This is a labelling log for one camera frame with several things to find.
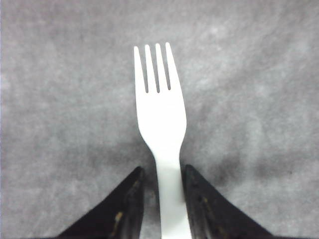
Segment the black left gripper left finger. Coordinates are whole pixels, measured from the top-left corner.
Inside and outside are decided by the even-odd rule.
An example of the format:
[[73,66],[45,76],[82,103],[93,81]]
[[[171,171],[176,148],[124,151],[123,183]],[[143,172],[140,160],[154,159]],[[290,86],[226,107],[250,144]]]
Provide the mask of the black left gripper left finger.
[[145,171],[136,167],[103,201],[58,239],[138,239],[144,216]]

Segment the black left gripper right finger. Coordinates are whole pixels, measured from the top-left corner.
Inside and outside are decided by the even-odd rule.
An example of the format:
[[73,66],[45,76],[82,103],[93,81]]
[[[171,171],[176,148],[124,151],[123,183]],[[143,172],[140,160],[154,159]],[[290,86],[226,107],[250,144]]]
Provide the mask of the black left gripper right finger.
[[194,239],[273,239],[269,231],[230,203],[192,165],[183,186]]

